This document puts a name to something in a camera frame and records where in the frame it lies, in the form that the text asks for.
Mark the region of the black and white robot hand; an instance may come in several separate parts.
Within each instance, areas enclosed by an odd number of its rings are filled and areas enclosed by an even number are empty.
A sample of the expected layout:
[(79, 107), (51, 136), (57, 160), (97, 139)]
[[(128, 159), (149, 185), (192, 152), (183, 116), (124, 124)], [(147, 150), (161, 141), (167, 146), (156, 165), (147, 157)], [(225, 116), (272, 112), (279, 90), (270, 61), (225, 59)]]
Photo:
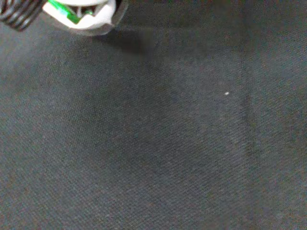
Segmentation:
[(127, 0), (2, 0), (0, 22), (23, 31), (39, 15), (72, 33), (97, 36), (114, 29), (127, 7)]

